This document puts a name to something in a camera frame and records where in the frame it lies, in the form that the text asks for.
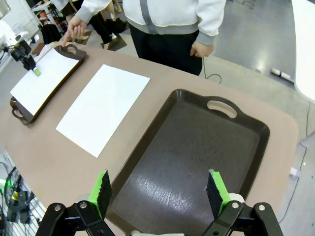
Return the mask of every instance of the concrete floor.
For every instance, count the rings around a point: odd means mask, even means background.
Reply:
[[[292,5],[287,0],[228,1],[225,19],[216,39],[214,54],[205,59],[206,74],[218,73],[222,84],[264,101],[290,114],[299,127],[299,138],[306,136],[309,102],[290,83],[270,75],[271,67],[294,76],[295,37]],[[120,53],[137,56],[131,36],[121,34],[127,46]],[[99,35],[91,34],[87,45],[101,47]],[[0,76],[0,107],[8,103],[9,91],[25,74],[10,64]],[[310,105],[308,133],[315,130],[315,105]],[[315,235],[315,146],[308,148],[294,196],[281,222],[285,236]],[[293,166],[299,168],[303,153]],[[292,196],[296,180],[288,177],[287,192],[276,212],[281,220]]]

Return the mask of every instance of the white jacket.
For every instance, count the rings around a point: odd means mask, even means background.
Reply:
[[[77,16],[84,22],[110,0],[84,0]],[[150,34],[188,34],[199,30],[197,40],[214,42],[224,15],[225,0],[124,0],[128,22]]]

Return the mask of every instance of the bolt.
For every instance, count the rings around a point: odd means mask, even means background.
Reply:
[[[60,205],[56,205],[55,206],[55,211],[59,211],[61,209],[61,206]]]
[[[259,209],[259,210],[265,210],[265,206],[264,206],[264,205],[259,205],[259,206],[258,206],[258,209]]]
[[[238,206],[238,203],[232,203],[232,207],[233,208],[238,208],[239,206]]]
[[[83,209],[83,208],[86,208],[86,207],[87,207],[87,203],[83,202],[83,203],[80,204],[80,208]]]

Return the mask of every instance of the sheet of paper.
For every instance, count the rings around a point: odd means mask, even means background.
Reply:
[[[149,80],[103,65],[56,129],[97,158]]]
[[[34,116],[47,97],[78,61],[66,58],[52,49],[36,64],[36,67],[41,71],[40,76],[28,71],[12,89],[12,96]]]

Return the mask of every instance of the dark brown tray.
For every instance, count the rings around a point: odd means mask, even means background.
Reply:
[[[237,116],[210,110],[211,100]],[[246,198],[269,134],[229,100],[173,91],[114,180],[106,217],[126,235],[201,235],[213,221],[208,170],[220,171],[228,192]]]
[[[68,51],[69,48],[73,48],[75,50],[75,53],[72,53]],[[11,97],[10,99],[10,106],[12,107],[12,114],[15,118],[19,119],[24,125],[28,125],[30,123],[33,123],[39,114],[42,112],[42,110],[45,108],[47,103],[50,101],[50,99],[55,95],[55,93],[60,89],[60,87],[66,82],[66,80],[73,74],[73,72],[83,63],[87,53],[79,50],[76,46],[73,44],[69,44],[65,47],[62,46],[56,46],[54,48],[58,53],[61,55],[77,59],[79,62],[69,71],[69,73],[61,80],[61,82],[56,86],[56,88],[51,92],[51,94],[47,97],[43,105],[38,109],[36,114],[33,116],[21,103],[19,103],[18,100],[15,99],[15,97]]]

